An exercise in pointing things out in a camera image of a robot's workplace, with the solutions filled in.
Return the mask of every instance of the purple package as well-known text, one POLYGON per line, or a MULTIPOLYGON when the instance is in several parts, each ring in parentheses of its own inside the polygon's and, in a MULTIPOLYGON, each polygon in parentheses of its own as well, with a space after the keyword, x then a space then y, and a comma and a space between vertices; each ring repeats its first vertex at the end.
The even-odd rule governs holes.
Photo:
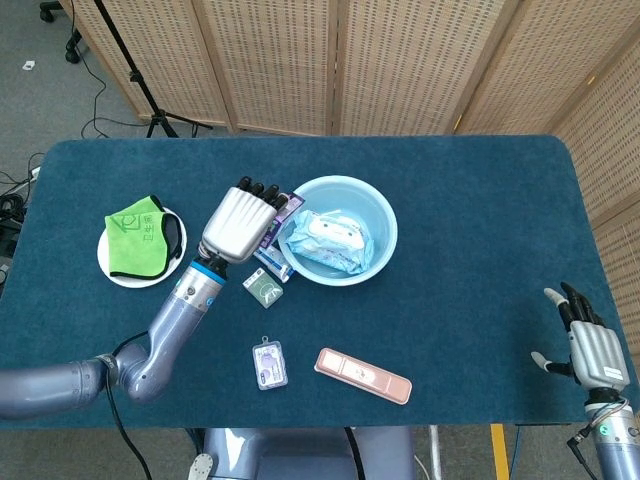
POLYGON ((278 238, 278 233, 280 233, 280 229, 284 225, 284 222, 304 203, 304 198, 296 195, 295 193, 285 193, 284 195, 289 198, 289 201, 284 208, 278 212, 278 215, 273 219, 273 223, 271 223, 269 230, 267 230, 267 233, 265 233, 262 238, 262 241, 260 242, 260 246, 262 248, 267 248, 275 241, 276 238, 278 238))

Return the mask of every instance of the table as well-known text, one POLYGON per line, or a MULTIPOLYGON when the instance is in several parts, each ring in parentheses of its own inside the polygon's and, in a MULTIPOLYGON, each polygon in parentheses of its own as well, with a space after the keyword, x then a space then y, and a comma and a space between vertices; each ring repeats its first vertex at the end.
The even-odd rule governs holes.
MULTIPOLYGON (((544 287, 587 294, 620 322, 566 148, 550 136, 219 138, 63 142, 38 179, 0 303, 0 366, 80 360, 144 330, 186 268, 142 290, 98 268, 103 216, 156 194, 185 222, 186 258, 243 175, 292 190, 322 175, 378 188, 398 219, 389 265, 353 287, 295 276, 263 309, 230 281, 150 405, 116 396, 131 427, 555 423, 583 419, 585 393, 529 356, 564 361, 568 342, 544 287), (256 386, 251 348, 279 340, 289 385, 256 386), (322 347, 413 382, 406 406, 313 371, 322 347)), ((629 353, 624 345, 628 366, 629 353)), ((637 405, 637 380, 625 393, 637 405)), ((3 428, 111 426, 93 406, 3 428)))

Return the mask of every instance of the black tripod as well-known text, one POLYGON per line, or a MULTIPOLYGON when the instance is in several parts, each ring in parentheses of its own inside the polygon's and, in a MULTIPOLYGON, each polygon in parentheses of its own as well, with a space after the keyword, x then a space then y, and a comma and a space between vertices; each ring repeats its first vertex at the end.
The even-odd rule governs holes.
POLYGON ((147 102, 149 102, 149 105, 153 110, 153 115, 151 115, 151 124, 149 125, 149 130, 147 131, 147 138, 151 137, 151 134, 153 133, 153 129, 155 128, 156 125, 160 125, 162 127, 164 132, 167 134, 167 137, 178 137, 178 134, 176 133, 176 131, 173 129, 171 125, 169 125, 169 121, 167 120, 167 117, 175 118, 176 120, 182 120, 183 122, 190 123, 192 127, 195 127, 195 130, 192 130, 193 137, 196 136, 198 132, 198 127, 208 128, 209 130, 213 129, 213 127, 211 127, 210 125, 196 122, 195 120, 189 120, 188 118, 181 117, 180 115, 175 115, 173 113, 166 112, 158 107, 158 104, 153 98, 153 95, 151 95, 151 91, 149 90, 149 87, 144 81, 144 77, 142 76, 142 73, 140 73, 140 70, 138 70, 138 67, 133 61, 133 58, 131 58, 131 54, 129 53, 129 50, 127 50, 127 46, 124 44, 124 41, 120 36, 120 33, 118 33, 118 29, 113 23, 113 20, 109 15, 109 12, 107 12, 107 9, 105 8, 104 3, 102 3, 102 0, 94 0, 94 2, 96 4, 96 7, 98 7, 98 10, 100 11, 100 15, 102 15, 102 19, 107 24, 107 27, 111 32, 111 35, 113 35, 114 40, 118 44, 118 47, 122 52, 122 55, 124 55, 125 60, 129 64, 129 68, 131 69, 131 73, 129 74, 129 80, 132 82, 136 82, 138 85, 140 85, 140 89, 142 90, 142 93, 144 94, 145 98, 147 99, 147 102))

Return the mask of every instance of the gray floor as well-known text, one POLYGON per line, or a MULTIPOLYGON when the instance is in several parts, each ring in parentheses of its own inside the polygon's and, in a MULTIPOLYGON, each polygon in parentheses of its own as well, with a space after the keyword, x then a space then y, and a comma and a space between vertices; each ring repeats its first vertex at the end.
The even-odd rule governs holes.
MULTIPOLYGON (((34 152, 46 152, 55 143, 80 138, 80 129, 93 116, 93 97, 100 88, 84 66, 64 60, 64 45, 70 33, 69 19, 59 12, 52 24, 38 17, 38 2, 5 0, 0 4, 0 78, 2 108, 0 170, 17 179, 25 178, 27 159, 34 152), (26 60, 36 66, 21 69, 26 60)), ((107 90, 98 101, 98 114, 126 122, 136 119, 113 82, 106 77, 95 57, 85 55, 89 67, 103 78, 107 90)), ((110 136, 143 136, 144 128, 122 127, 100 122, 110 136)), ((176 125, 186 136, 188 129, 176 125)), ((225 135, 215 129, 205 135, 225 135)), ((87 135, 96 133, 87 129, 87 135)), ((0 425, 0 479, 48 478, 111 479, 143 478, 135 458, 114 430, 11 431, 0 425)), ((527 427, 522 429, 518 479, 582 479, 581 467, 571 457, 566 440, 577 426, 527 427)), ((488 426, 441 427, 444 478, 495 478, 488 426)), ((192 461, 192 446, 181 430, 134 430, 131 437, 147 458, 154 479, 184 479, 192 461)), ((515 427, 507 427, 509 456, 515 427)), ((429 464, 426 430, 416 429, 416 451, 429 464)), ((593 447, 587 441, 585 457, 597 471, 593 447)))

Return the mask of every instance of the yellow stripe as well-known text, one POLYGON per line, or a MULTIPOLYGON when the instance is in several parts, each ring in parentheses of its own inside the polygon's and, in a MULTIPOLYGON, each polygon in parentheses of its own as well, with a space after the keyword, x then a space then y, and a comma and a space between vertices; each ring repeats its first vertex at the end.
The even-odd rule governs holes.
POLYGON ((507 445, 504 441, 504 427, 499 423, 491 424, 491 442, 493 443, 493 459, 496 463, 496 479, 509 480, 509 463, 507 462, 507 445))

